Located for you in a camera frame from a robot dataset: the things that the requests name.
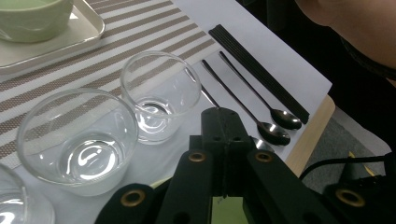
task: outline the brass screw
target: brass screw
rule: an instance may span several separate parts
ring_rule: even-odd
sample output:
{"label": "brass screw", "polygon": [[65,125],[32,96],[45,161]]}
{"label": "brass screw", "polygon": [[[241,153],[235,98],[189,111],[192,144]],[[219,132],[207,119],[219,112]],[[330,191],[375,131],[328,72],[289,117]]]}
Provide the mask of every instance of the brass screw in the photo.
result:
{"label": "brass screw", "polygon": [[133,189],[128,192],[125,192],[122,197],[121,197],[121,204],[124,205],[125,207],[135,207],[139,204],[141,204],[146,198],[146,193],[145,191],[141,189]]}
{"label": "brass screw", "polygon": [[262,162],[270,162],[272,161],[273,157],[267,152],[257,152],[256,153],[256,160]]}
{"label": "brass screw", "polygon": [[357,192],[350,189],[338,189],[335,192],[335,196],[343,202],[354,207],[363,207],[366,205],[363,197],[361,197]]}
{"label": "brass screw", "polygon": [[201,152],[194,152],[194,153],[191,153],[189,156],[190,161],[204,161],[205,159],[206,159],[205,154],[203,154]]}

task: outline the person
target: person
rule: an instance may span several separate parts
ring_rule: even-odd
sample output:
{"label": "person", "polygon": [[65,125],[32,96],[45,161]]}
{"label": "person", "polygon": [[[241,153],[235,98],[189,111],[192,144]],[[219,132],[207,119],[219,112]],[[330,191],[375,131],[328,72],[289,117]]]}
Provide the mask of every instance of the person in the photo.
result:
{"label": "person", "polygon": [[327,57],[332,49],[322,44],[328,61],[318,68],[332,82],[329,94],[335,104],[396,151],[396,0],[295,3],[309,20],[338,34],[359,65],[347,65],[344,54]]}
{"label": "person", "polygon": [[395,0],[296,0],[313,22],[331,27],[362,66],[396,80]]}

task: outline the white table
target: white table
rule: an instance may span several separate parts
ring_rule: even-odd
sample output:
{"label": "white table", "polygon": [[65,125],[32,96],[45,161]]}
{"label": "white table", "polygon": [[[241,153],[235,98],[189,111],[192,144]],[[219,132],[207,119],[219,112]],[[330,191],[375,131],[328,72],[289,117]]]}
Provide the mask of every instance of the white table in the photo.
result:
{"label": "white table", "polygon": [[[327,95],[331,83],[245,11],[236,1],[175,0],[174,4],[206,32],[221,23],[311,114],[307,125],[299,131],[290,132],[292,139],[288,146],[274,147],[280,158],[296,174],[299,174],[334,110],[333,102]],[[205,59],[226,84],[235,91],[236,95],[243,96],[241,98],[244,103],[259,120],[271,120],[268,110],[232,73],[217,54],[212,54]],[[247,74],[247,71],[233,58],[232,62],[243,74]],[[200,75],[204,86],[215,96],[220,105],[236,111],[244,122],[248,133],[259,137],[255,123],[242,108],[218,83],[214,82],[199,63],[194,64],[193,67]],[[253,77],[247,76],[247,79],[254,81]],[[258,88],[271,106],[286,109],[261,84],[256,82],[253,86]],[[134,154],[128,173],[119,187],[130,183],[151,184],[171,176],[180,155],[188,150],[186,146],[189,139],[181,138],[182,135],[180,134],[200,134],[200,114],[202,110],[211,106],[203,97],[192,112],[191,119],[181,127],[181,130],[177,133],[179,135],[175,136],[176,141],[166,143],[163,148],[139,148]],[[117,190],[113,189],[109,193],[95,197],[79,197],[34,179],[21,166],[16,168],[15,171],[27,185],[38,189],[49,198],[55,208],[57,224],[93,223],[102,207]]]}

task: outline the clear glass cup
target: clear glass cup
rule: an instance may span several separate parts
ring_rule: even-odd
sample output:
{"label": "clear glass cup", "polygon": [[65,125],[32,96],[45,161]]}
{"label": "clear glass cup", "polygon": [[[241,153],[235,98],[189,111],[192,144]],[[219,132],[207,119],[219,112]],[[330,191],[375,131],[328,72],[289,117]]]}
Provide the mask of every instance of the clear glass cup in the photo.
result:
{"label": "clear glass cup", "polygon": [[11,169],[1,163],[0,223],[55,223],[55,213],[47,198],[31,188],[27,188]]}
{"label": "clear glass cup", "polygon": [[38,179],[92,196],[120,182],[137,136],[134,112],[119,97],[76,89],[50,96],[26,115],[17,134],[17,152]]}
{"label": "clear glass cup", "polygon": [[136,114],[139,142],[157,145],[169,139],[198,103],[201,82],[176,55],[161,51],[136,54],[120,75],[122,99]]}

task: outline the metal spoon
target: metal spoon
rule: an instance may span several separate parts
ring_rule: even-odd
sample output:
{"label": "metal spoon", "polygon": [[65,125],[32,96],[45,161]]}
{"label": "metal spoon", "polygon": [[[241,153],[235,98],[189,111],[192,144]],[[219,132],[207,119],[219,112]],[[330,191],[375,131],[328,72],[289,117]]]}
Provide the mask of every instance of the metal spoon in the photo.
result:
{"label": "metal spoon", "polygon": [[[220,105],[210,95],[210,93],[205,89],[205,87],[203,85],[201,85],[201,92],[215,108],[220,108]],[[250,138],[253,140],[254,145],[256,146],[256,148],[258,150],[268,150],[268,151],[271,151],[271,152],[275,152],[274,149],[271,148],[270,145],[268,145],[266,142],[262,141],[261,139],[258,139],[258,138],[253,137],[253,136],[250,136]]]}
{"label": "metal spoon", "polygon": [[253,139],[254,145],[258,150],[267,150],[267,151],[275,152],[274,149],[271,148],[270,145],[268,145],[266,142],[252,136],[250,137]]}
{"label": "metal spoon", "polygon": [[248,85],[248,87],[256,94],[257,97],[267,106],[267,108],[271,112],[271,117],[272,119],[279,124],[279,126],[285,128],[285,129],[290,129],[290,130],[296,130],[300,129],[302,126],[301,121],[292,115],[291,113],[288,113],[283,110],[278,110],[278,109],[273,109],[263,98],[259,93],[248,83],[248,81],[236,70],[236,68],[233,66],[233,64],[228,60],[228,58],[225,56],[225,54],[221,51],[219,53],[220,58],[230,66],[231,69],[245,82],[245,84]]}
{"label": "metal spoon", "polygon": [[202,60],[204,68],[209,72],[210,75],[235,99],[235,101],[250,115],[250,117],[256,122],[259,134],[268,143],[274,145],[285,146],[290,143],[290,136],[282,128],[276,126],[275,124],[270,124],[266,122],[261,122],[248,110],[248,108],[233,94],[233,92],[225,85],[225,83],[219,78],[219,76],[213,71],[210,65]]}

